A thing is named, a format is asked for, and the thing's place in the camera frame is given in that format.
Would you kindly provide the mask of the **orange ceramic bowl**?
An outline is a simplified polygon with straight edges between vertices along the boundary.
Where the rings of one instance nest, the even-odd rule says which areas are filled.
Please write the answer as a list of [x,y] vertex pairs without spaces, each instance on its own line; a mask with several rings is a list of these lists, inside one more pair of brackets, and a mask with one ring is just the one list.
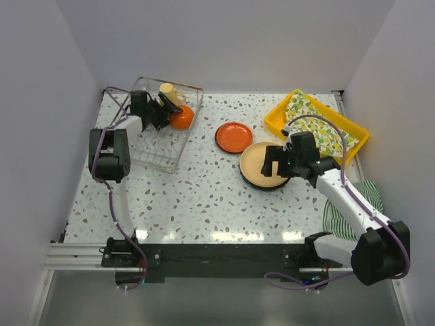
[[181,109],[180,112],[174,113],[170,116],[169,124],[174,129],[187,130],[193,121],[194,112],[186,105],[180,105],[179,108]]

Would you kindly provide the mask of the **yellow plate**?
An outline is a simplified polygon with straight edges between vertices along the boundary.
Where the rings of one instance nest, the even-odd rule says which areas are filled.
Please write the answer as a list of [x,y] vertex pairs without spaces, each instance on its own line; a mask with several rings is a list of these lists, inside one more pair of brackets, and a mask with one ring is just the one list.
[[241,155],[239,167],[245,179],[260,188],[272,189],[285,185],[290,179],[280,177],[277,174],[278,163],[273,162],[273,173],[271,177],[265,177],[261,173],[266,156],[266,147],[277,145],[272,142],[259,142],[250,145]]

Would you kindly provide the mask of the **dark brown beige plate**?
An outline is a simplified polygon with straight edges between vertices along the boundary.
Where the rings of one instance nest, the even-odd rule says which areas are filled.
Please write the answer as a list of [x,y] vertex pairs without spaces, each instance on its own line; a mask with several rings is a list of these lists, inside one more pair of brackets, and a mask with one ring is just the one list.
[[279,189],[287,185],[290,178],[280,177],[278,175],[272,175],[271,177],[265,177],[261,172],[249,171],[247,174],[241,172],[242,179],[248,185],[255,189],[261,190],[274,190]]

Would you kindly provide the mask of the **teal embossed plate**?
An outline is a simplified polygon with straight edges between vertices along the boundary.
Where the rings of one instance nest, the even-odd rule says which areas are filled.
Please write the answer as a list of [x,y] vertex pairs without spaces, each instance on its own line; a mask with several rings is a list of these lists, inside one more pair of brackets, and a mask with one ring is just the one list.
[[285,187],[286,184],[290,181],[290,178],[287,178],[284,180],[284,182],[280,183],[279,185],[272,186],[272,187],[264,187],[264,186],[259,186],[259,185],[252,183],[251,181],[246,179],[243,175],[242,175],[242,178],[243,178],[244,182],[246,182],[246,184],[248,184],[251,188],[256,189],[256,190],[261,190],[261,191],[267,191],[267,192],[271,192],[271,191],[274,191],[276,189],[280,189],[282,187]]

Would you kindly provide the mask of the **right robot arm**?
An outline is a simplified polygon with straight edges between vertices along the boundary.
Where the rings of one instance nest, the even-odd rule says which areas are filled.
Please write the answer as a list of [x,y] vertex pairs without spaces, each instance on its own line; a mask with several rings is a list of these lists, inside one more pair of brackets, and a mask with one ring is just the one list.
[[288,136],[285,145],[266,146],[261,173],[270,177],[273,166],[280,177],[300,177],[323,194],[357,236],[357,242],[323,232],[308,237],[304,262],[312,267],[326,259],[349,266],[364,285],[405,277],[411,267],[410,231],[376,209],[345,176],[344,168],[322,157],[311,132]]

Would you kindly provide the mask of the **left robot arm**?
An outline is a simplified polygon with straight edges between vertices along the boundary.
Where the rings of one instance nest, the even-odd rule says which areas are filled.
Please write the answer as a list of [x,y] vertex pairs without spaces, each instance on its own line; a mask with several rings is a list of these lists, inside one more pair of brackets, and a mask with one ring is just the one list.
[[89,133],[88,169],[91,177],[107,188],[109,214],[115,227],[110,243],[121,242],[116,257],[125,266],[147,261],[140,248],[136,229],[128,208],[127,177],[131,171],[129,141],[153,126],[160,130],[170,124],[170,117],[181,113],[163,91],[154,98],[146,90],[129,92],[130,104],[120,105],[120,117],[104,128],[93,128]]

